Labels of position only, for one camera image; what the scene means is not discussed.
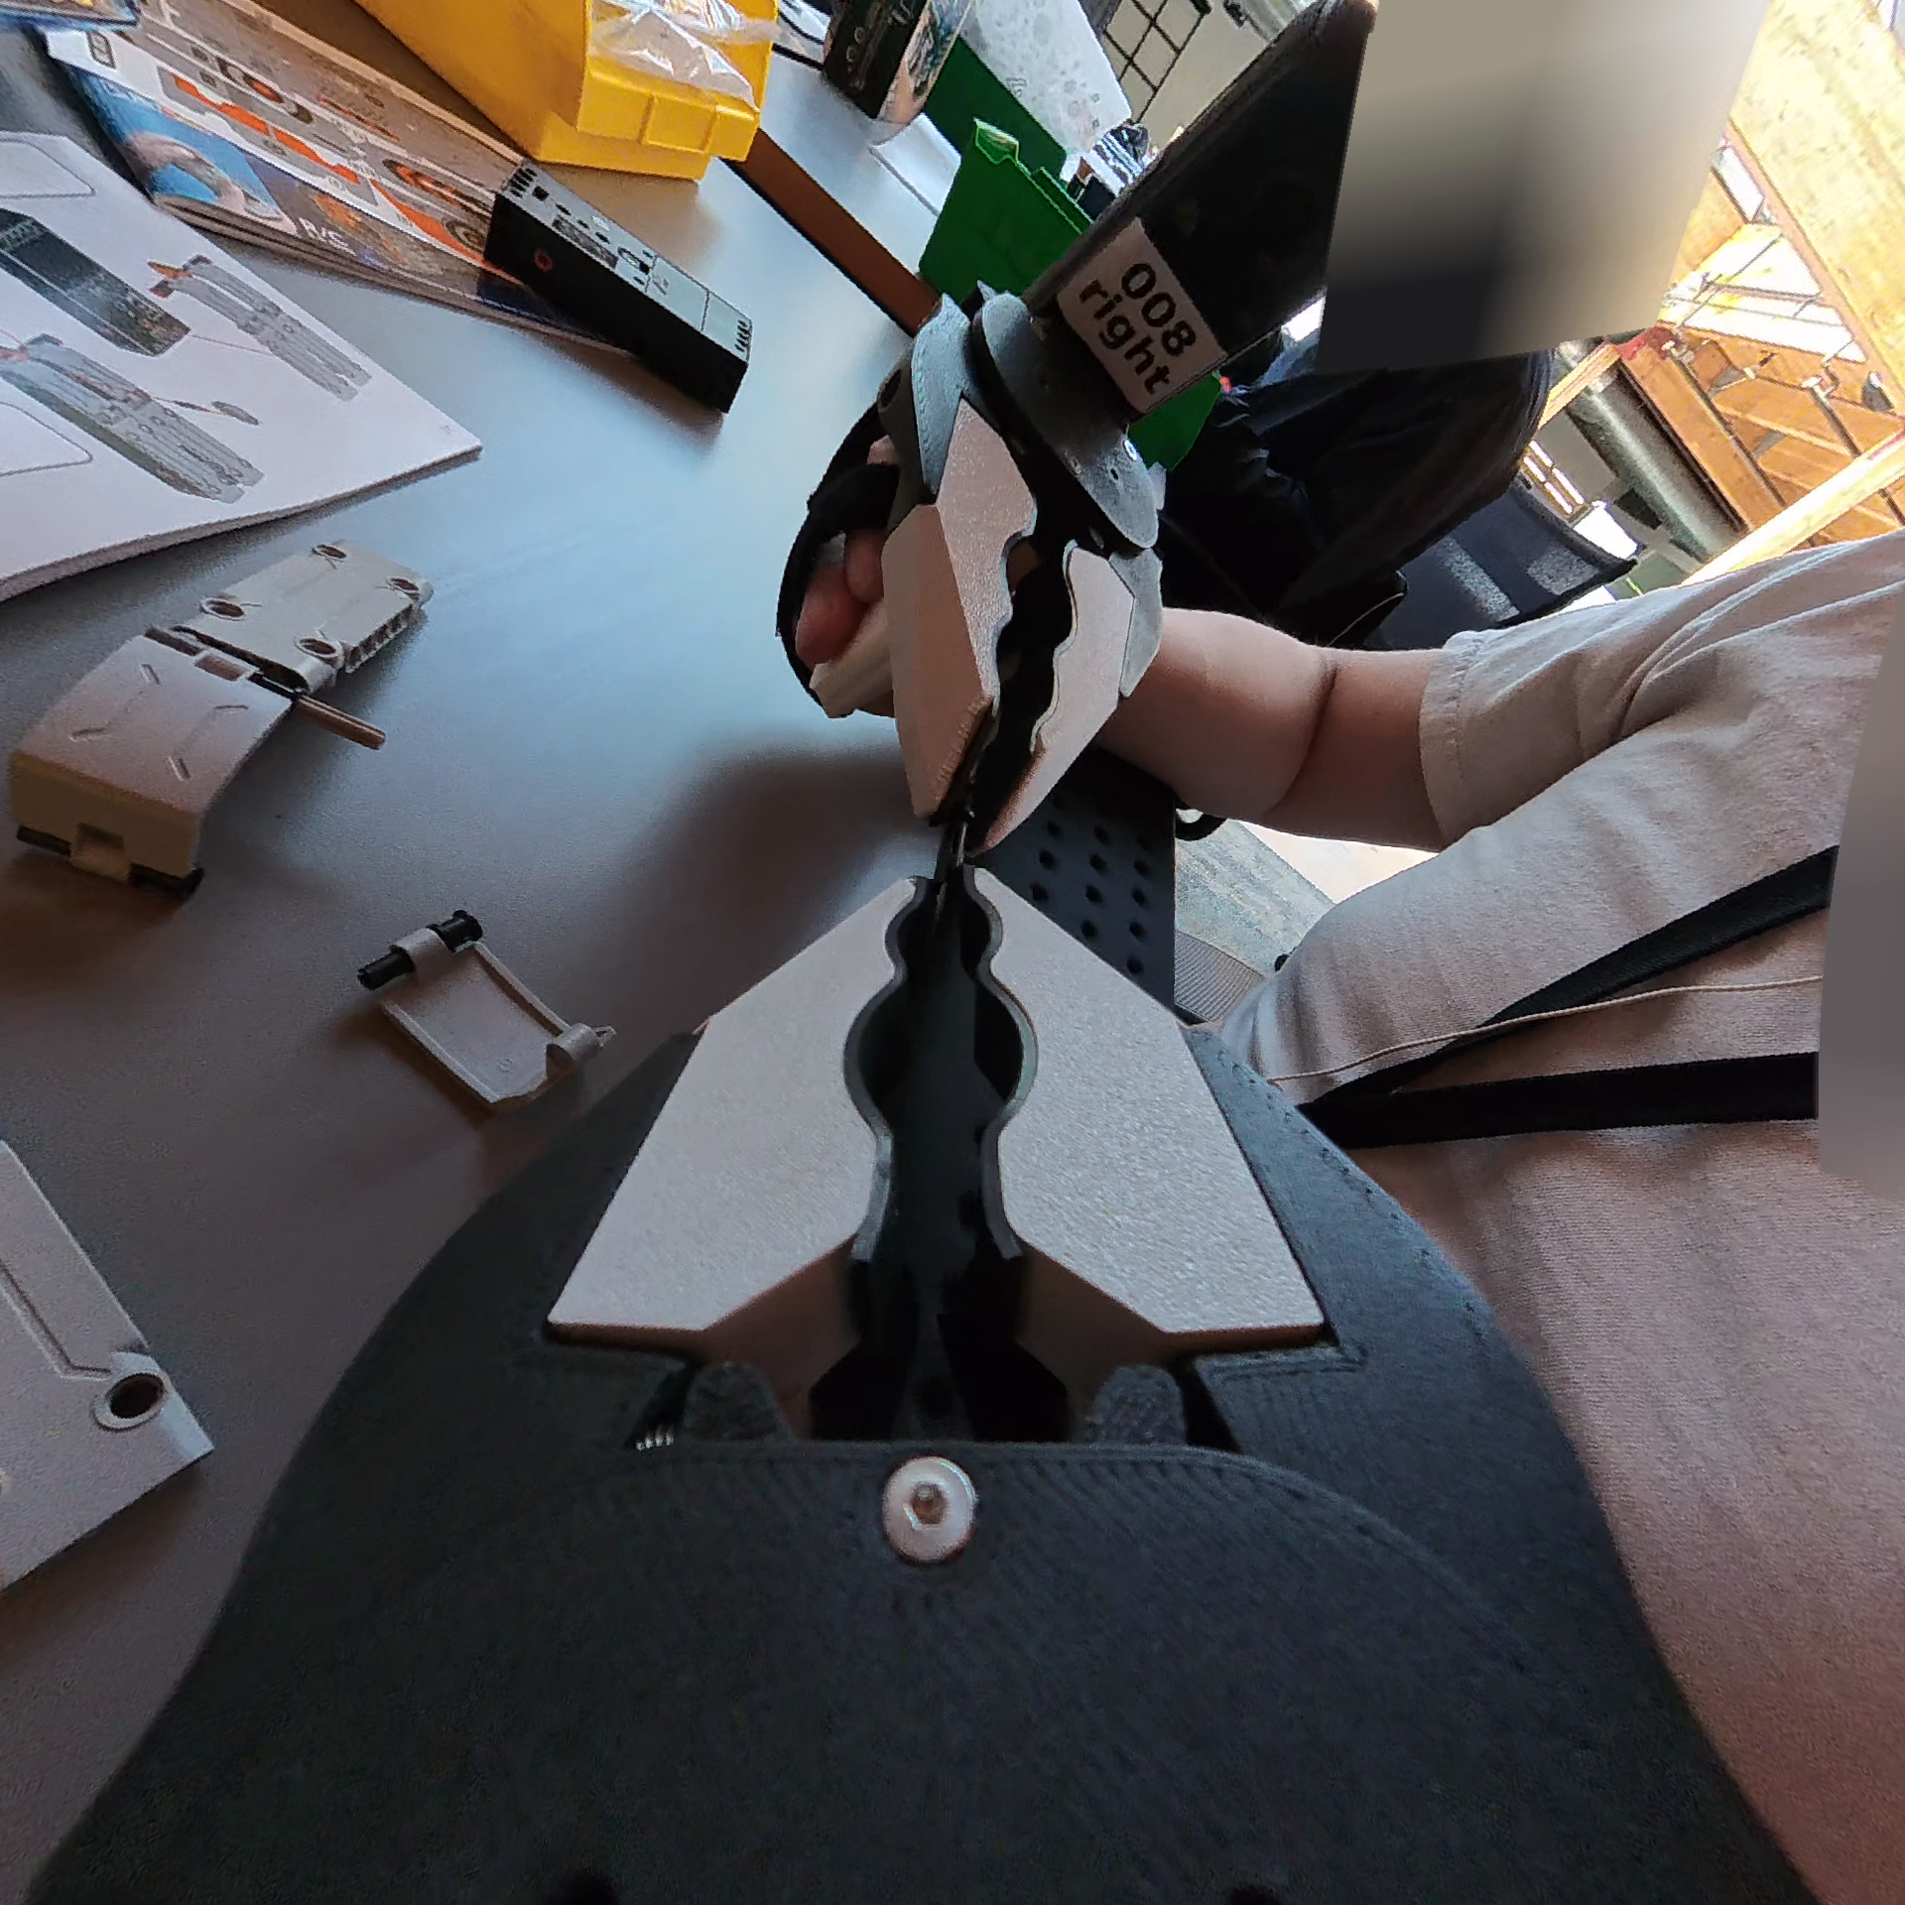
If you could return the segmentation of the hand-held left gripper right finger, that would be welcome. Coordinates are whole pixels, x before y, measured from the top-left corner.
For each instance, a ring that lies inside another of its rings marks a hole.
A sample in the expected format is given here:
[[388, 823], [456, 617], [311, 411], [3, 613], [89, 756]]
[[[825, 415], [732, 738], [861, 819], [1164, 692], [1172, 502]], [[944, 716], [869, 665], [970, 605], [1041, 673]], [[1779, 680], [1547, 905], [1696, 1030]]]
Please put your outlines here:
[[1174, 1014], [990, 871], [968, 883], [1027, 1046], [996, 1141], [1017, 1341], [1079, 1413], [1121, 1367], [1313, 1343], [1321, 1308]]

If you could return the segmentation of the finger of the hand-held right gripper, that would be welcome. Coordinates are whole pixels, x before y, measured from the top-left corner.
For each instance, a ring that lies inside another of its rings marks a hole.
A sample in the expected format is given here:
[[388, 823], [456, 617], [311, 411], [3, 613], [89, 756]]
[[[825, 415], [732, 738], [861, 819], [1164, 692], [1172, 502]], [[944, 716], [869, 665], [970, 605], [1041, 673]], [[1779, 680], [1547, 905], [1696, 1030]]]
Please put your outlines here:
[[1035, 498], [1006, 440], [962, 401], [936, 498], [883, 548], [892, 714], [918, 819], [940, 811], [996, 712], [1006, 559], [1033, 526]]
[[1012, 597], [996, 726], [972, 782], [972, 849], [1000, 845], [1047, 798], [1113, 716], [1133, 597], [1103, 555], [1067, 542]]

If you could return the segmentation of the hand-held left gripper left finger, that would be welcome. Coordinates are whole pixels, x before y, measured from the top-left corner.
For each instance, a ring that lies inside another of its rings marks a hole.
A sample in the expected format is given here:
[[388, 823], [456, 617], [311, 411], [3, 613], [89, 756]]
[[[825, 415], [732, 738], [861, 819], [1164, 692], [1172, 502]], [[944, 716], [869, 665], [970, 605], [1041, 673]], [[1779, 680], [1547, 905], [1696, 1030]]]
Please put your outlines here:
[[881, 1187], [845, 1048], [894, 984], [902, 877], [716, 1012], [547, 1314], [567, 1341], [759, 1369], [795, 1433], [855, 1343], [851, 1246]]

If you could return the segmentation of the small grey hinge piece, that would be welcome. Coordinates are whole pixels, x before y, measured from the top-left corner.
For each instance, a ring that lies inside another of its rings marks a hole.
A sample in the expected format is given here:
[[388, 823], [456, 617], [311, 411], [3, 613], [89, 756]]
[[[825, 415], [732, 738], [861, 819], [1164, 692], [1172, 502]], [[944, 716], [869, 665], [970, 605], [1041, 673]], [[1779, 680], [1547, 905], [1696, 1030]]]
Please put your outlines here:
[[488, 1107], [511, 1107], [567, 1079], [615, 1032], [563, 1018], [482, 940], [430, 978], [398, 978], [373, 992], [384, 1018], [452, 1079]]

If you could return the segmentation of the person's right forearm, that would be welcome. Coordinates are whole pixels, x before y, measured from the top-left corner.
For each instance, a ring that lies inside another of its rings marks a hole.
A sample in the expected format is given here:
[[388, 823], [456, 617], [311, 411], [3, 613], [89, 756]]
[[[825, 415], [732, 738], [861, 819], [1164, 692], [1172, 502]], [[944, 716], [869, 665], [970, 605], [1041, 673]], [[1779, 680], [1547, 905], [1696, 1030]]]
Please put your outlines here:
[[1448, 833], [1418, 740], [1436, 661], [1313, 647], [1244, 617], [1166, 607], [1156, 655], [1099, 744], [1192, 811], [1436, 851]]

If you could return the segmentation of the green plastic bin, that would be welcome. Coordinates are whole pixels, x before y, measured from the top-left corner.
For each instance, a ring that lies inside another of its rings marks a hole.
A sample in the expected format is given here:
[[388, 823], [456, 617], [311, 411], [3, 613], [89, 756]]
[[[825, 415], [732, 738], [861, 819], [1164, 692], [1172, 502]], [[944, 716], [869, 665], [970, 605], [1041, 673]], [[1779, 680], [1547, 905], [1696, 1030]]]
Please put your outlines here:
[[924, 115], [960, 161], [916, 270], [952, 301], [978, 284], [1025, 292], [1111, 202], [1105, 188], [1079, 200], [1059, 180], [1059, 145], [964, 40], [954, 42]]

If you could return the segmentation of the white plastic bag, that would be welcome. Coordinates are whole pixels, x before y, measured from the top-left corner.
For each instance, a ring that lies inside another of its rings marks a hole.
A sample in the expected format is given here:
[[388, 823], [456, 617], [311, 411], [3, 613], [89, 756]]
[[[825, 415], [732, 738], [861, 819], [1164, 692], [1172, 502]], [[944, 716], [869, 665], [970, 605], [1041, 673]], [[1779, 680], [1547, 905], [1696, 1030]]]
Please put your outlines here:
[[1067, 159], [1131, 119], [1093, 32], [1107, 4], [974, 2], [924, 103], [964, 149], [974, 121], [1015, 139], [1019, 159], [1059, 176]]

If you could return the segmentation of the black printed carton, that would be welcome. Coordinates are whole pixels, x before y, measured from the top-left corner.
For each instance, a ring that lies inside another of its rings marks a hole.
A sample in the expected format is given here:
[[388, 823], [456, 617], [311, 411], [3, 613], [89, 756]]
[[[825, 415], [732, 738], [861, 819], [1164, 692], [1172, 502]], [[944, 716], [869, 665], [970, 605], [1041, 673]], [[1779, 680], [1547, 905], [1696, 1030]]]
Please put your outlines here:
[[974, 2], [839, 2], [821, 75], [867, 119], [904, 129], [926, 107]]

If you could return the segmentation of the dark office chair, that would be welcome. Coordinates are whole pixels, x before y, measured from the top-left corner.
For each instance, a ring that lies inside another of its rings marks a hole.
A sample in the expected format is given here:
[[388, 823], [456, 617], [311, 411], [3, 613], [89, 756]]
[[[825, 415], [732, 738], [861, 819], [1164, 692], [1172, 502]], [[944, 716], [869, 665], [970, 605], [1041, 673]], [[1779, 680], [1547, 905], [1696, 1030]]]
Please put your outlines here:
[[1514, 627], [1567, 607], [1627, 575], [1611, 553], [1569, 528], [1516, 480], [1398, 571], [1402, 599], [1369, 631], [1367, 651], [1434, 651], [1470, 631]]

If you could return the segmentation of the person's beige shirt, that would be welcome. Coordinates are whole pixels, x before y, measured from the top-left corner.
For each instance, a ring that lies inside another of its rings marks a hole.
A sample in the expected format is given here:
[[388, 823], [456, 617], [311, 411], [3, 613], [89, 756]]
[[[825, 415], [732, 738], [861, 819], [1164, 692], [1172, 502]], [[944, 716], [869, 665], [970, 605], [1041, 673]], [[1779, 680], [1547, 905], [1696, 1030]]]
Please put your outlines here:
[[[1436, 659], [1440, 855], [1333, 909], [1224, 1038], [1297, 1099], [1833, 845], [1901, 536]], [[1730, 1772], [1821, 1901], [1902, 1893], [1899, 1202], [1813, 1123], [1363, 1153], [1494, 1306]]]

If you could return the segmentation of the clear plastic bag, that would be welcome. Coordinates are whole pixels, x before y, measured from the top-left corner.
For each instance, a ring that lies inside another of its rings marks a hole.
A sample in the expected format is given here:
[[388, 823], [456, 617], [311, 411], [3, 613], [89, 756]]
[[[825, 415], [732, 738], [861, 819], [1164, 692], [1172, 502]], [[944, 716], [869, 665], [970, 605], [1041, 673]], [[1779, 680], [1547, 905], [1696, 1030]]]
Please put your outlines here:
[[710, 91], [752, 107], [763, 91], [771, 18], [728, 2], [593, 2], [587, 53], [629, 75]]

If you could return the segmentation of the yellow plastic bin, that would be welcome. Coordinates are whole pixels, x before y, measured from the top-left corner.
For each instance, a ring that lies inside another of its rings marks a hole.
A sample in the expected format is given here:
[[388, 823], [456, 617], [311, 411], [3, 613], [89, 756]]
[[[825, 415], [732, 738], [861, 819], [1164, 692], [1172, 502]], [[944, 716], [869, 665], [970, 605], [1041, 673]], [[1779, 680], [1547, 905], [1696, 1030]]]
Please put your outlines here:
[[583, 2], [365, 2], [408, 51], [543, 165], [700, 180], [759, 125], [775, 6], [742, 2], [761, 40], [734, 49], [742, 97], [634, 73], [589, 47]]

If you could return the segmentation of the grey curved panel assembly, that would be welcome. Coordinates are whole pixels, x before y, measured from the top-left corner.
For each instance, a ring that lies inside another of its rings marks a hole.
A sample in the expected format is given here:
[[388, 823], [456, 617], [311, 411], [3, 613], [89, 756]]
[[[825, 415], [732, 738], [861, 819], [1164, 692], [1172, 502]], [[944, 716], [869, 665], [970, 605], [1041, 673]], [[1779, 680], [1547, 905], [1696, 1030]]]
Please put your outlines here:
[[15, 835], [95, 877], [194, 893], [206, 813], [285, 716], [384, 744], [323, 694], [412, 629], [430, 597], [398, 561], [321, 542], [130, 637], [11, 752]]

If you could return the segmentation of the open instruction booklet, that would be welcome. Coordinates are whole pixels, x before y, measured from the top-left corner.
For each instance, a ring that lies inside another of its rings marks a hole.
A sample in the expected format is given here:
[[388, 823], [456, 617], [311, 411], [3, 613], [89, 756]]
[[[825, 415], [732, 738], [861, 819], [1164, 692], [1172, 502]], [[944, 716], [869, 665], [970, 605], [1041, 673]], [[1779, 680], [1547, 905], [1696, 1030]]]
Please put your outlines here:
[[480, 440], [71, 139], [1, 137], [1, 597]]

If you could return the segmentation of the orange printed manual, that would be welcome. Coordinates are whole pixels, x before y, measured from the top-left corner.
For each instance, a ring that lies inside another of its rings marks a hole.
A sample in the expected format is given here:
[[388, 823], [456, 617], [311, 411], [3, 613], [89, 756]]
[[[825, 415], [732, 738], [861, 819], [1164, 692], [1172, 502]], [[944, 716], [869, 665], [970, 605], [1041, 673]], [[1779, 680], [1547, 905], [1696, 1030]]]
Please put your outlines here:
[[154, 2], [130, 28], [45, 26], [41, 42], [178, 220], [438, 305], [599, 341], [484, 258], [519, 157], [275, 14]]

